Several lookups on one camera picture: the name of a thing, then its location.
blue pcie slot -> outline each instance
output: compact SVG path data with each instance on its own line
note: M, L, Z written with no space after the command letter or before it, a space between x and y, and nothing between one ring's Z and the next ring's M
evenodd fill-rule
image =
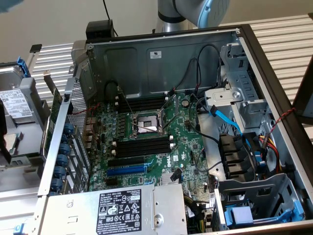
M146 172L147 172L146 165L134 165L134 166L128 166L124 168L108 169L107 176L146 173Z

motherboard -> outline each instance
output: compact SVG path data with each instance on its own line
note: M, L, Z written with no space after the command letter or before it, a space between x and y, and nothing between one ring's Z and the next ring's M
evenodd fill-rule
M92 163L89 191L181 183L186 195L208 200L213 182L207 172L198 170L207 169L207 163L205 154L199 158L202 136L189 125L190 95L163 100L161 109L155 110L140 110L131 100L124 108L121 101L97 105L85 137L94 139L88 148ZM173 182L171 176L180 170L179 179Z

black pcie slot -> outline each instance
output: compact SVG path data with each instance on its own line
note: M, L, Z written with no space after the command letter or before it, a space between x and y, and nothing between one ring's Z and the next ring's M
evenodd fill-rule
M143 157L137 158L125 158L125 159L113 159L108 161L108 166L122 166L122 165L140 165L144 164L145 160Z
M136 98L127 100L133 112L160 109L165 104L165 98L163 96L150 97L150 98ZM125 99L120 99L119 112L130 112L128 104Z
M145 156L171 152L170 141L168 137L118 142L115 150L117 158Z

gray robot arm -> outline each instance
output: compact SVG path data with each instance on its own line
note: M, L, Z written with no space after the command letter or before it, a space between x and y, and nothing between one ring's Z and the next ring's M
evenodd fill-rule
M157 31L185 29L185 20L198 28L218 26L229 5L229 0L158 0L158 16L163 27Z

white wall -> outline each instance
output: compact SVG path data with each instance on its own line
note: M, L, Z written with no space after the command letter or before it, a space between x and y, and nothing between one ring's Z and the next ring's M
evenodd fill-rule
M119 35L150 33L157 0L106 0ZM223 23L313 12L313 0L230 0ZM27 59L33 44L53 45L85 38L89 21L106 19L101 0L24 0L0 14L0 62Z

